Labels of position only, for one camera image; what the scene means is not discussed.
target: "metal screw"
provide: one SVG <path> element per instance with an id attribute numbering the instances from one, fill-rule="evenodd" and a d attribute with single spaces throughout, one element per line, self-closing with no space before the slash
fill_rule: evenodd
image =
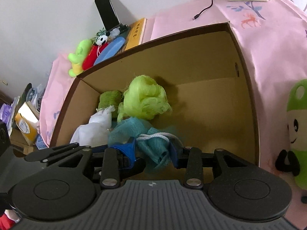
<path id="1" fill-rule="evenodd" d="M 187 184 L 189 186 L 199 186 L 201 184 L 201 180 L 197 178 L 191 178 L 187 180 Z"/>
<path id="2" fill-rule="evenodd" d="M 117 180 L 113 178 L 107 178 L 102 181 L 102 184 L 108 187 L 112 187 L 117 184 Z"/>

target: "red object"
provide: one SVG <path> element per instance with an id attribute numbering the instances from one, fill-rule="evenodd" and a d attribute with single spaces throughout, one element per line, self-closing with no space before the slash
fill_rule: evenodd
<path id="1" fill-rule="evenodd" d="M 102 46 L 93 45 L 90 53 L 85 58 L 82 64 L 82 69 L 85 71 L 89 68 L 91 68 L 94 65 L 95 60 L 98 58 L 98 56 L 101 54 L 102 50 L 106 48 L 108 43 L 104 43 Z"/>
<path id="2" fill-rule="evenodd" d="M 1 230 L 8 230 L 15 225 L 15 221 L 10 220 L 6 214 L 3 214 L 0 217 L 0 229 Z"/>

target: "white cloth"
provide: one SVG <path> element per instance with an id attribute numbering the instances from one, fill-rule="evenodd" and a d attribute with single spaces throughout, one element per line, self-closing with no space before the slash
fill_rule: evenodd
<path id="1" fill-rule="evenodd" d="M 89 123 L 80 125 L 73 134 L 70 143 L 79 143 L 80 146 L 97 147 L 108 143 L 109 129 L 112 125 L 113 105 L 98 111 L 91 116 Z"/>
<path id="2" fill-rule="evenodd" d="M 13 220 L 15 221 L 15 223 L 18 223 L 20 221 L 20 218 L 17 216 L 17 214 L 15 213 L 14 210 L 8 210 L 6 209 L 4 211 L 4 213 L 7 215 L 7 217 L 10 219 L 10 220 Z"/>

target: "teal mesh fabric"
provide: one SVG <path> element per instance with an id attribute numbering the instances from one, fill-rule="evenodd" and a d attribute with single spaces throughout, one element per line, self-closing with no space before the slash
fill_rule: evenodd
<path id="1" fill-rule="evenodd" d="M 137 138 L 140 134 L 161 132 L 146 120 L 130 117 L 121 121 L 108 137 L 108 146 L 115 143 L 125 143 L 129 137 Z M 151 138 L 137 141 L 136 151 L 146 160 L 146 171 L 151 172 L 165 167 L 169 162 L 168 143 L 162 138 Z"/>

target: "smartphone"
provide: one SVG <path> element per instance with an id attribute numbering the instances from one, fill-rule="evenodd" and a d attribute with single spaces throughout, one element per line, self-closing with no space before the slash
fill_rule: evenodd
<path id="1" fill-rule="evenodd" d="M 113 9 L 111 0 L 95 0 L 96 7 L 107 31 L 120 25 L 118 17 Z"/>

